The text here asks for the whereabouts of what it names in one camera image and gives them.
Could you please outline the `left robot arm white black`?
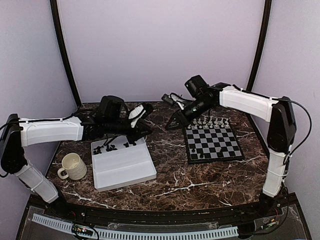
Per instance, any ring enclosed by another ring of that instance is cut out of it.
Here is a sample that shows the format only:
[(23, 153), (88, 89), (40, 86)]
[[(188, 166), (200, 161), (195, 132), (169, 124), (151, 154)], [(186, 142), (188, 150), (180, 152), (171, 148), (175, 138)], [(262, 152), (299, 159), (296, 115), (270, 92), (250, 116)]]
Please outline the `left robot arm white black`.
[(144, 121), (152, 111), (150, 103), (128, 109), (123, 99), (108, 95), (93, 110), (78, 109), (63, 118), (27, 119), (11, 114), (0, 128), (0, 166), (51, 204), (58, 217), (67, 218), (70, 206), (56, 186), (26, 159), (24, 148), (50, 142), (95, 140), (108, 134), (126, 136), (129, 144), (134, 144), (152, 133)]

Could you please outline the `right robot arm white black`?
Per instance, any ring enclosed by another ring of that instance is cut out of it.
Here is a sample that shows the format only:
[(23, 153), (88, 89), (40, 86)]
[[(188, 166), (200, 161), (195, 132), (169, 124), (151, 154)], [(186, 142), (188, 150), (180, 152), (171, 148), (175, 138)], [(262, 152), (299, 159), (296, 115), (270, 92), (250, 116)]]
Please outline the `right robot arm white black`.
[(175, 94), (164, 94), (162, 100), (172, 106), (179, 106), (166, 125), (166, 130), (181, 129), (189, 125), (204, 112), (216, 107), (225, 107), (243, 112), (250, 121), (258, 139), (264, 143), (268, 156), (266, 180), (261, 195), (265, 197), (255, 205), (255, 213), (266, 217), (275, 208), (274, 199), (288, 174), (289, 162), (293, 153), (297, 124), (293, 105), (288, 97), (270, 97), (244, 90), (236, 85), (219, 82), (208, 85), (196, 75), (191, 77), (185, 87), (193, 97), (187, 104)]

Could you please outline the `white plastic tray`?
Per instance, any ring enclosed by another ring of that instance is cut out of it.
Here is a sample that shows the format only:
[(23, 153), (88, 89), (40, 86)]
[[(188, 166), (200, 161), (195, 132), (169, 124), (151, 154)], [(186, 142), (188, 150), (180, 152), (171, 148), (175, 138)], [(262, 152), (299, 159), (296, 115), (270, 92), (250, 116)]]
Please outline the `white plastic tray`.
[[(126, 136), (114, 140), (91, 143), (91, 159), (94, 187), (98, 192), (114, 190), (157, 177), (157, 171), (145, 139), (137, 140), (136, 146), (125, 147)], [(93, 155), (97, 146), (115, 145), (117, 150)]]

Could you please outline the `black grey chessboard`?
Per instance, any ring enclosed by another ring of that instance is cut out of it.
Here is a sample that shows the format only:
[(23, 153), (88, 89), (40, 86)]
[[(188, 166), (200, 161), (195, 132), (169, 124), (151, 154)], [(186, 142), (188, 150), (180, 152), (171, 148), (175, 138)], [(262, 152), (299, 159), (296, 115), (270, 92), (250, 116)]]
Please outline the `black grey chessboard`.
[[(243, 161), (245, 156), (230, 128), (218, 129), (182, 129), (189, 164), (203, 164), (225, 161)], [(223, 148), (224, 157), (218, 157), (217, 152)]]

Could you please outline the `black chess piece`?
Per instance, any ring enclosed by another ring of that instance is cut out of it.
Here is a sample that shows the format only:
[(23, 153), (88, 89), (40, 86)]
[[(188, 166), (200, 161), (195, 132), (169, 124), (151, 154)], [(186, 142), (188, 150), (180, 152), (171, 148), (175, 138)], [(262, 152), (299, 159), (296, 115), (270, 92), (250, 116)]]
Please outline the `black chess piece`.
[(221, 148), (220, 148), (220, 151), (217, 152), (217, 156), (218, 156), (219, 158), (223, 158), (223, 157), (224, 157), (224, 148), (223, 148), (223, 147), (221, 147)]

